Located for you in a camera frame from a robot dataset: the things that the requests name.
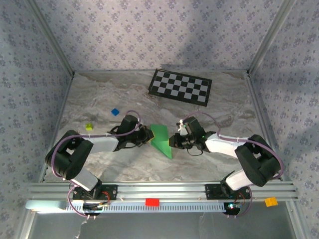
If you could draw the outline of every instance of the black and white checkerboard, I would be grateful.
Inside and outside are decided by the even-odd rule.
[[[212,80],[156,69],[149,94],[207,106]]]

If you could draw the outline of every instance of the blue block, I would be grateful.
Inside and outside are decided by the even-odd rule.
[[[117,116],[119,114],[119,110],[117,108],[114,108],[111,110],[111,113],[114,115],[114,116]]]

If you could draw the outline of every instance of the enclosure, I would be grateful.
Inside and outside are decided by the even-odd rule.
[[[238,233],[248,238],[256,231],[269,238],[269,230],[282,238],[319,238],[317,1],[3,0],[0,6],[0,238],[87,238],[88,233],[98,238],[104,229],[114,237],[151,238],[160,231],[148,229],[163,221],[167,238]],[[207,107],[149,95],[155,69],[211,79]],[[113,108],[120,114],[112,115]],[[27,200],[43,192],[66,201],[68,184],[59,183],[44,157],[67,130],[105,133],[127,110],[138,111],[145,125],[167,125],[170,135],[180,119],[197,110],[213,115],[224,135],[262,135],[285,163],[279,183],[290,194],[271,184],[279,205],[266,208],[263,189],[253,188],[251,216],[225,221],[223,230],[217,230],[224,222],[217,212],[114,214],[112,222],[131,228],[117,234],[112,224],[97,229],[109,220],[106,214],[82,225],[75,214],[25,209]],[[206,130],[217,130],[206,116],[196,117]],[[91,132],[86,123],[93,124]],[[170,160],[147,144],[91,154],[85,167],[103,182],[179,186],[217,182],[240,169],[238,160],[223,154],[172,153]],[[255,222],[260,215],[268,222],[263,226]],[[144,226],[132,225],[131,217]],[[70,221],[73,231],[63,227]],[[170,234],[176,221],[187,231]],[[53,226],[46,228],[46,222]]]

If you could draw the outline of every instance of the yellow block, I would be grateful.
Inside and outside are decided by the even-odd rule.
[[[87,131],[91,131],[93,129],[93,125],[91,123],[87,123],[87,124],[85,124],[85,129]]]
[[[265,199],[266,207],[277,206],[278,202],[276,198],[266,198]]]

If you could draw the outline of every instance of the white marble floor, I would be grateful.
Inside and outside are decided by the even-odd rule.
[[[222,125],[222,133],[245,137],[261,134],[243,72],[186,72],[213,80],[207,107],[173,101],[148,94],[153,71],[76,74],[63,113],[59,139],[67,130],[88,133],[85,124],[94,126],[90,134],[100,134],[118,125],[127,110],[136,110],[143,124],[165,124],[169,134],[175,124],[190,112],[201,110],[212,114]],[[120,114],[113,116],[111,110]],[[209,130],[216,126],[206,116],[197,116]],[[186,150],[173,149],[173,160],[166,158],[151,145],[123,149],[118,152],[91,154],[85,167],[102,181],[219,181],[232,170],[240,168],[238,160],[222,154],[205,153],[198,157]],[[46,182],[59,181],[47,170]]]

